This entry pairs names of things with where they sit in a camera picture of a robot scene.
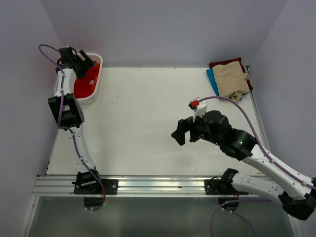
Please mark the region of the red t shirt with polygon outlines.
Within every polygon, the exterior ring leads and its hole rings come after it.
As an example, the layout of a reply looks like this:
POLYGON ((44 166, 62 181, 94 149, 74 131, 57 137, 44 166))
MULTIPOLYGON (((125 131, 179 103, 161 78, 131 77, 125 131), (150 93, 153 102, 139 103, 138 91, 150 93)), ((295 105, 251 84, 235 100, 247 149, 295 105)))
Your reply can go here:
POLYGON ((100 64, 93 66, 83 79, 76 79, 74 95, 77 99, 86 98, 95 91, 100 72, 100 64))

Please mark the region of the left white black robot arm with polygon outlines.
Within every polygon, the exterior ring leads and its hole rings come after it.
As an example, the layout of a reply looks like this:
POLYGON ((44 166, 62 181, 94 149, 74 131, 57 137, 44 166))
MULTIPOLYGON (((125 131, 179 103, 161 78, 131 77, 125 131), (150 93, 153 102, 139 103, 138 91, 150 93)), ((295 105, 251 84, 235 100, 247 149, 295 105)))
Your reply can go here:
POLYGON ((83 132, 84 114, 75 97, 77 79, 83 79, 95 63, 83 51, 72 47, 58 49, 56 62, 57 89, 48 104, 59 129, 65 131, 75 154, 77 176, 75 194, 104 194, 105 188, 93 162, 83 132))

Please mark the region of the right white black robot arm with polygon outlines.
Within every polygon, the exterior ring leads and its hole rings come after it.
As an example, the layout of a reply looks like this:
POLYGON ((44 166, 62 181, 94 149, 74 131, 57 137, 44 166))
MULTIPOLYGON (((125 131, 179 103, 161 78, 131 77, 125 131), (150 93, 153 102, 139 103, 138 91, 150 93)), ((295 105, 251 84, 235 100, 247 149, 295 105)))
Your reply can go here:
POLYGON ((183 146, 186 132, 190 134, 190 142, 202 139, 217 145, 225 155, 256 168, 270 179, 251 178, 227 169, 220 179, 222 192, 245 192, 266 198, 280 204, 287 214, 299 220, 307 220, 314 212, 316 180, 286 165, 248 132, 232 128, 228 118, 219 111, 179 120, 171 136, 183 146))

